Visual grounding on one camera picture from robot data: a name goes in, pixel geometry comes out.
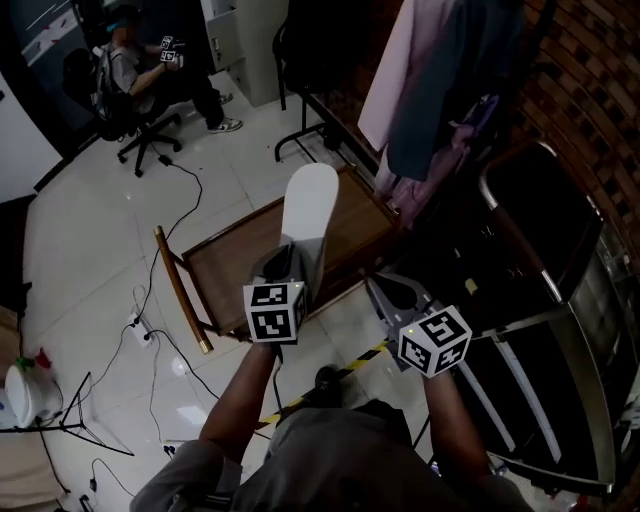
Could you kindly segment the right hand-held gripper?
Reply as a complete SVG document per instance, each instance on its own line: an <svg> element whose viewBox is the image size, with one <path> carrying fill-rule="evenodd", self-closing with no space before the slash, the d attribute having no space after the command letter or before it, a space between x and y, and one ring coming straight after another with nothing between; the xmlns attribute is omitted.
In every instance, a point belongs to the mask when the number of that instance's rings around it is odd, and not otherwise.
<svg viewBox="0 0 640 512"><path fill-rule="evenodd" d="M369 276L366 288L390 331L397 330L400 321L410 321L397 333L396 358L404 365L433 378L464 360L473 332L454 305L434 304L420 282L390 272Z"/></svg>

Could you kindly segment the wooden cart table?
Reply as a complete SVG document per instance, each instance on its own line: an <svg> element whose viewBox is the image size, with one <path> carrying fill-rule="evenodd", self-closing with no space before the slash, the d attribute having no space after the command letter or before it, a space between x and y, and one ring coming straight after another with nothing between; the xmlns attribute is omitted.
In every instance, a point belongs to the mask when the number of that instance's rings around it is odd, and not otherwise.
<svg viewBox="0 0 640 512"><path fill-rule="evenodd" d="M313 315L380 268L400 235L397 217L356 171L343 167L338 178L324 276L309 309ZM154 229L168 277L203 353L214 350L209 332L237 341L249 339L241 288L259 258L278 245L283 208L282 199L273 201L181 255L170 249L160 226Z"/></svg>

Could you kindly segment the steel serving trolley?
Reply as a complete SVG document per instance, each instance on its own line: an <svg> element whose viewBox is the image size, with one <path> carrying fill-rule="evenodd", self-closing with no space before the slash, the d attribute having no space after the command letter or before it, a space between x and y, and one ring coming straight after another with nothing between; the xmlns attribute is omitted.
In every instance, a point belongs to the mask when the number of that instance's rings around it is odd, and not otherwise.
<svg viewBox="0 0 640 512"><path fill-rule="evenodd" d="M523 143L446 181L396 271L472 329L454 377L492 456L549 492L624 485L640 464L623 431L640 275L553 149Z"/></svg>

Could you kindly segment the person's left forearm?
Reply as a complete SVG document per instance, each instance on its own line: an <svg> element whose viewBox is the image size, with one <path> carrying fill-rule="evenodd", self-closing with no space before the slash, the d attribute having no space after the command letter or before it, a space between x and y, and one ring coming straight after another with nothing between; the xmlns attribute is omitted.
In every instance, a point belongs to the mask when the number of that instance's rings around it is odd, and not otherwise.
<svg viewBox="0 0 640 512"><path fill-rule="evenodd" d="M254 435L275 360L269 344L252 344L200 431L200 440L216 444L235 463Z"/></svg>

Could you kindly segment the black rounded object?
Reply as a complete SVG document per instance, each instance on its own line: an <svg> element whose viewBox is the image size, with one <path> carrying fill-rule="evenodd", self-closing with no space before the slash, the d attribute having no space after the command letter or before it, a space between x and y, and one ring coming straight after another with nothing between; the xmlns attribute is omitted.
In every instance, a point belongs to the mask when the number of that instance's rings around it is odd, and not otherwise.
<svg viewBox="0 0 640 512"><path fill-rule="evenodd" d="M341 407L343 389L338 370L334 366L321 367L314 380L315 400L323 407Z"/></svg>

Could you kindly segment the yellow black floor tape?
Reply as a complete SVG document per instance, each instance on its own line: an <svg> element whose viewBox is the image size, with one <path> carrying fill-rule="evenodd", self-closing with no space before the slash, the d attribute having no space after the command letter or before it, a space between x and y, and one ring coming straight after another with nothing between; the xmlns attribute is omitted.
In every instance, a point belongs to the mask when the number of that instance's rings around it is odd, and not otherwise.
<svg viewBox="0 0 640 512"><path fill-rule="evenodd" d="M347 376L351 375L352 373L354 373L359 368L365 366L370 360L375 358L379 353L384 352L386 350L387 346L390 343L391 343L391 341L389 339L384 339L381 343L379 343L378 345L376 345L376 346L372 347L371 349L367 350L366 352L364 352L363 354L358 356L355 360L353 360L351 363L349 363L345 367L340 368L337 371L338 379L342 380L345 377L347 377ZM295 411L302 404L308 402L309 398L313 395L313 393L314 393L313 390L309 390L309 391L305 392L304 394L302 394L300 397L298 397L295 400L291 401L286 406L280 408L277 412L271 414L270 416L267 416L267 417L264 417L263 419L261 419L257 424L256 432L259 432L260 430L262 430L263 428L265 428L267 426L274 425L274 424L278 423L285 414L288 414L288 413L291 413L291 412Z"/></svg>

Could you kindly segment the purple cloth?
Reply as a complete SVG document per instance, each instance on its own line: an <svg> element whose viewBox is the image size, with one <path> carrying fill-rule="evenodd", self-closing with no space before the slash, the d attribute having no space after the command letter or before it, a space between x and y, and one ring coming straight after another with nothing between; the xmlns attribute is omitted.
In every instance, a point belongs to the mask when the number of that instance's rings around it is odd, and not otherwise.
<svg viewBox="0 0 640 512"><path fill-rule="evenodd" d="M393 173L383 150L375 178L375 196L386 203L400 217L402 227L411 229L416 217L438 191L446 178L463 168L472 151L472 144L486 130L486 125L499 105L500 96L485 95L469 110L461 123L450 122L454 129L448 144L432 157L427 179L417 181Z"/></svg>

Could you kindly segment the white power strip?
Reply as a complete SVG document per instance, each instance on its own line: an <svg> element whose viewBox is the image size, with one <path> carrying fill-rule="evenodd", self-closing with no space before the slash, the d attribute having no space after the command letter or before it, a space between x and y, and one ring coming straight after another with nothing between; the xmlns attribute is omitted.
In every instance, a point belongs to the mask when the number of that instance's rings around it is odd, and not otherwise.
<svg viewBox="0 0 640 512"><path fill-rule="evenodd" d="M139 313L131 313L127 324L142 348L147 347L153 341L153 333Z"/></svg>

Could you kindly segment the person's grey shirt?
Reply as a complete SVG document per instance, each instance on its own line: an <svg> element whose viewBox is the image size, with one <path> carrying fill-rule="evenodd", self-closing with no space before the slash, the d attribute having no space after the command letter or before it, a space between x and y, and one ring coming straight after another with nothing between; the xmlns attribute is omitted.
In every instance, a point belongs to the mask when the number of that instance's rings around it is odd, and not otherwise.
<svg viewBox="0 0 640 512"><path fill-rule="evenodd" d="M302 409L274 432L242 480L212 441L193 440L134 497L130 512L533 512L517 486L488 475L451 488L389 422L349 409Z"/></svg>

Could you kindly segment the dark blue hanging shirt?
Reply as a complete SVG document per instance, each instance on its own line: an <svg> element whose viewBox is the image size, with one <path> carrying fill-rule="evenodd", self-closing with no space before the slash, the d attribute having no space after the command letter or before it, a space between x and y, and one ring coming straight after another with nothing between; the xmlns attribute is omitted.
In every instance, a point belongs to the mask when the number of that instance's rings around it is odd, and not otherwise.
<svg viewBox="0 0 640 512"><path fill-rule="evenodd" d="M432 156L446 144L445 126L509 73L525 24L522 0L460 0L453 7L395 115L386 151L391 172L427 178Z"/></svg>

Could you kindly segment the black hanging garment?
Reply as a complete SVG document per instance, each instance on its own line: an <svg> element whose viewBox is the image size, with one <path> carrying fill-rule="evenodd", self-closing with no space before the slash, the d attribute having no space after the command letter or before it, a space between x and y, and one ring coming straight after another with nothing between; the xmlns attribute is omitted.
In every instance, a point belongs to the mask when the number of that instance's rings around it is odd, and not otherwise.
<svg viewBox="0 0 640 512"><path fill-rule="evenodd" d="M403 0L288 0L273 41L283 85L325 94L381 54Z"/></svg>

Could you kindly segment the black office chair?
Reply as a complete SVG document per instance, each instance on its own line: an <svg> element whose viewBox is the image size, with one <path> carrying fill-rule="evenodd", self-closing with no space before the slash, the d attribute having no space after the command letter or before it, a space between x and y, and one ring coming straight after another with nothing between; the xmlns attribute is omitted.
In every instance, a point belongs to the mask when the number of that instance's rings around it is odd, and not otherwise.
<svg viewBox="0 0 640 512"><path fill-rule="evenodd" d="M117 157L125 163L132 150L138 151L136 177L143 176L142 162L147 148L154 143L167 144L175 152L182 150L179 140L161 133L171 124L180 125L181 117L171 114L161 118L158 114L138 112L133 97L117 85L112 58L107 53L94 54L84 48L69 53L63 60L63 90L92 114L102 139L113 142L126 136L132 138L118 151Z"/></svg>

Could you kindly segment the black tripod stand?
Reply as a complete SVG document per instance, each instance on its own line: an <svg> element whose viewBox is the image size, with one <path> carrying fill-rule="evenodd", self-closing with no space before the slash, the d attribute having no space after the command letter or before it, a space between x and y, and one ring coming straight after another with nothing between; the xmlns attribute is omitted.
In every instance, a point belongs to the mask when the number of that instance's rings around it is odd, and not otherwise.
<svg viewBox="0 0 640 512"><path fill-rule="evenodd" d="M86 373L81 384L73 395L70 404L61 411L60 416L57 416L56 423L43 426L42 423L38 421L38 418L35 418L35 426L13 426L10 428L0 428L0 434L44 434L45 432L62 432L91 445L98 446L104 450L127 457L134 457L135 454L131 450L116 448L115 446L106 444L90 430L84 421L83 402L85 401L85 398L81 396L81 392L91 376L91 372Z"/></svg>

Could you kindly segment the black flat panels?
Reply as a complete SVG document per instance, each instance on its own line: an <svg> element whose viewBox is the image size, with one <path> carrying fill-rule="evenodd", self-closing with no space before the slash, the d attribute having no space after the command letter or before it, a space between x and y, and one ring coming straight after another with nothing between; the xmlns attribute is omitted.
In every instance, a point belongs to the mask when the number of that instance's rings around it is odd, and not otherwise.
<svg viewBox="0 0 640 512"><path fill-rule="evenodd" d="M0 306L21 315L31 284L23 281L29 206L35 194L0 203Z"/></svg>

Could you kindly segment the white plastic bucket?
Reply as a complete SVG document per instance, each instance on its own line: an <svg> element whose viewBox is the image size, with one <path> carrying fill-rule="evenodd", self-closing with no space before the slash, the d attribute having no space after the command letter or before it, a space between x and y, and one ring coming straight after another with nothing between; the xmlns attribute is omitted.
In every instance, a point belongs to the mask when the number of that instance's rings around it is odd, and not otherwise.
<svg viewBox="0 0 640 512"><path fill-rule="evenodd" d="M4 392L18 428L30 427L37 417L46 419L62 405L52 373L40 366L23 370L17 364L9 367Z"/></svg>

